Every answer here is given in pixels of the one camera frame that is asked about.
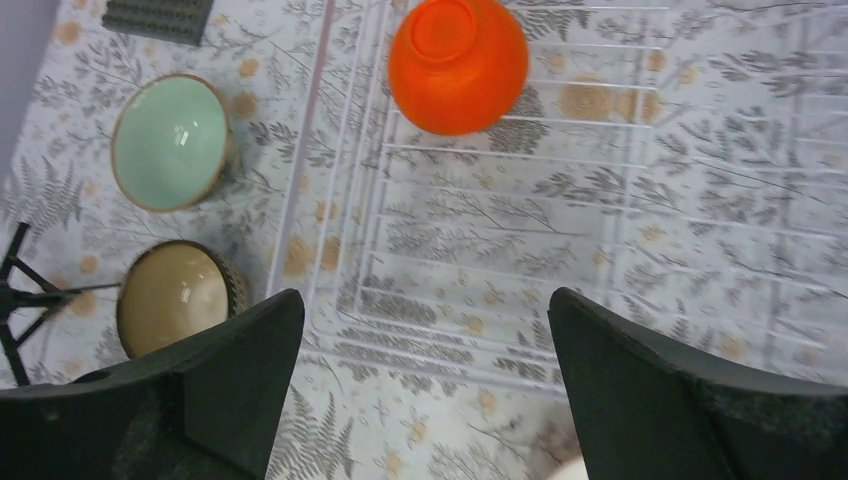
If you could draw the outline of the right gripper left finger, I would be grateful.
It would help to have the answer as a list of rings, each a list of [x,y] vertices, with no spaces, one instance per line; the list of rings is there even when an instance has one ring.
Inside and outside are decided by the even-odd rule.
[[[2,477],[263,478],[304,320],[287,289],[73,382],[3,391]]]

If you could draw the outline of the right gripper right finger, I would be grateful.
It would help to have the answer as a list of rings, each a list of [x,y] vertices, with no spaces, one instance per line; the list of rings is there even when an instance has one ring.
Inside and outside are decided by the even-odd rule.
[[[592,479],[843,479],[847,390],[734,363],[568,288],[549,325]]]

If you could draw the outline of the black patterned bowl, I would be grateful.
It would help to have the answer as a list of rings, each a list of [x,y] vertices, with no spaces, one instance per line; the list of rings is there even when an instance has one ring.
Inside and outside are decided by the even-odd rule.
[[[219,325],[251,300],[232,262],[198,242],[169,240],[142,253],[125,274],[115,310],[118,338],[134,359]]]

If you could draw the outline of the pale green bowl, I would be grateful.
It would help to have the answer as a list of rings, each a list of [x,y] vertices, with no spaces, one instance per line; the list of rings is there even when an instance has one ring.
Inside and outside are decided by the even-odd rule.
[[[115,122],[110,146],[119,190],[151,212],[201,202],[235,156],[234,134],[217,89],[187,73],[159,77],[134,94]]]

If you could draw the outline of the orange bowl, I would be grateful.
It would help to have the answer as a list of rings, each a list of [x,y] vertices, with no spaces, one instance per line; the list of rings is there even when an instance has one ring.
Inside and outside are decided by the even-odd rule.
[[[443,136],[484,130],[517,102],[529,69],[521,25],[500,2],[431,0],[403,20],[388,55],[399,111]]]
[[[546,480],[588,480],[588,472],[582,456],[561,464]]]

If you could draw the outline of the orange bowl front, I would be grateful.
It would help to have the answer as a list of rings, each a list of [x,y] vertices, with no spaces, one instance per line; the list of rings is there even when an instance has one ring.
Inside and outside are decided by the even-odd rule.
[[[561,464],[546,480],[588,480],[588,472],[582,456]]]

